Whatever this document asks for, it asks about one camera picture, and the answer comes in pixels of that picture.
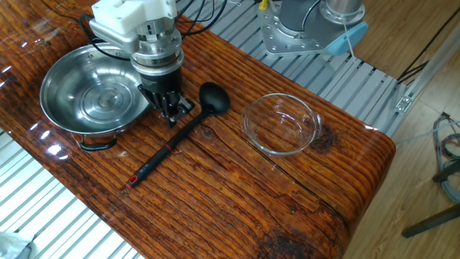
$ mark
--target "red ring on ladle handle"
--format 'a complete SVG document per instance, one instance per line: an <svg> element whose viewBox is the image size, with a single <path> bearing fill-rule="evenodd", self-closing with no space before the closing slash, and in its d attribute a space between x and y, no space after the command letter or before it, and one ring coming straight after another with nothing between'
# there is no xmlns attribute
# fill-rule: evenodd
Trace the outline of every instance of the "red ring on ladle handle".
<svg viewBox="0 0 460 259"><path fill-rule="evenodd" d="M137 176L131 176L131 178L129 179L130 183L135 183L136 181L137 181Z"/></svg>

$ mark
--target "wooden tabletop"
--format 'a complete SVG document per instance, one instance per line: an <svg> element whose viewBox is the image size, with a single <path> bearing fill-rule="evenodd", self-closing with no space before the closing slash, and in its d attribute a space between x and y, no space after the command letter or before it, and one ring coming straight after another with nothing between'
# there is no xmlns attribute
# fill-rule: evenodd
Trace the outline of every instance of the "wooden tabletop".
<svg viewBox="0 0 460 259"><path fill-rule="evenodd" d="M174 129L150 111L99 153L83 152L50 122L40 108L42 79L86 43L75 18L91 3L0 1L0 127L146 258L340 258L385 177L393 142L204 32L183 43L183 91L196 102L199 86L216 82L231 110L208 118L147 180L122 191L199 108ZM240 130L243 108L274 92L299 97L323 119L320 139L284 158L261 154Z"/></svg>

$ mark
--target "clear glass bowl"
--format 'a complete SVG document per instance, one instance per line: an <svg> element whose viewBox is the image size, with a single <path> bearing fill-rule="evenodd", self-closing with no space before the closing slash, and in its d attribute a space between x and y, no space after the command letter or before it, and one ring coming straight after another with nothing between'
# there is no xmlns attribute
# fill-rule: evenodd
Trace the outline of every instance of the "clear glass bowl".
<svg viewBox="0 0 460 259"><path fill-rule="evenodd" d="M299 98L268 94L246 107L242 129L261 151L292 155L306 148L321 133L321 118Z"/></svg>

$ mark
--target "ladle handle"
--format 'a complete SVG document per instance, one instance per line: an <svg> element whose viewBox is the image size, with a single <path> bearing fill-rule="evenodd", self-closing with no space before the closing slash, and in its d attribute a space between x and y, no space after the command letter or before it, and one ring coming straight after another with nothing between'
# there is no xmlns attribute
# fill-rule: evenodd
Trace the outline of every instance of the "ladle handle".
<svg viewBox="0 0 460 259"><path fill-rule="evenodd" d="M137 172L131 176L126 183L126 187L134 188L142 180L157 168L159 164L173 151L173 148L190 133L193 128L201 123L208 113L201 112L197 117L193 118L191 122L187 123L184 128L180 129L174 137L170 139L164 146L162 146Z"/></svg>

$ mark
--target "bowl handle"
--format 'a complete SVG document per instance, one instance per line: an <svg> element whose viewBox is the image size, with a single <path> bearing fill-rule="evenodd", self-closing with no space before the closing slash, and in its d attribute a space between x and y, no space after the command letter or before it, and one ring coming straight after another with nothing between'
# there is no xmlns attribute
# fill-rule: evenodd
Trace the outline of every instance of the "bowl handle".
<svg viewBox="0 0 460 259"><path fill-rule="evenodd" d="M110 142L100 142L100 143L94 143L94 144L86 144L85 143L85 135L82 136L81 138L81 143L80 143L80 148L86 152L94 152L94 151L102 151L102 150L108 150L109 148L115 146L117 141L116 134L114 135L113 140Z"/></svg>

